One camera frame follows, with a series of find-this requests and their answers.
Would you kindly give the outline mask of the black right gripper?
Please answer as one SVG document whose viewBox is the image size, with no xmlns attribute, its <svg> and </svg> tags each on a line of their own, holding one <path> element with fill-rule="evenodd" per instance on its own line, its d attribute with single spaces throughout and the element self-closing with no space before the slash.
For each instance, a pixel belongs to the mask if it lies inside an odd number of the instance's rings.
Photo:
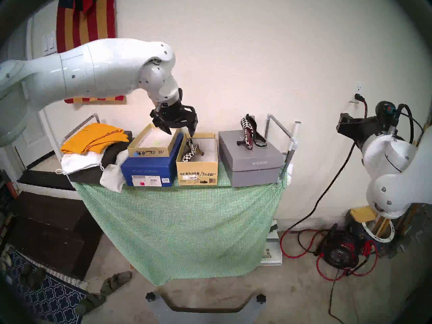
<svg viewBox="0 0 432 324">
<path fill-rule="evenodd" d="M 351 133 L 353 131 L 353 141 L 359 150 L 362 150 L 366 140 L 372 136 L 381 135 L 385 130 L 385 120 L 375 115 L 367 118 L 353 118 L 348 113 L 340 113 L 340 118 L 336 126 L 337 133 Z"/>
</svg>

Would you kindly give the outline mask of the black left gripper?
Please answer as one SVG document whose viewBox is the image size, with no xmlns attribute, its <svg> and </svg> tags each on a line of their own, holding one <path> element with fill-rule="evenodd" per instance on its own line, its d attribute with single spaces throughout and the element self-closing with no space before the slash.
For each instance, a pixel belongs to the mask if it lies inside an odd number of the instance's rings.
<svg viewBox="0 0 432 324">
<path fill-rule="evenodd" d="M 161 131 L 172 135 L 172 128 L 186 127 L 189 136 L 192 138 L 195 134 L 198 119 L 195 108 L 182 104 L 183 90 L 178 89 L 178 100 L 167 106 L 167 103 L 162 103 L 161 106 L 150 112 L 150 117 L 153 119 L 153 124 Z"/>
</svg>

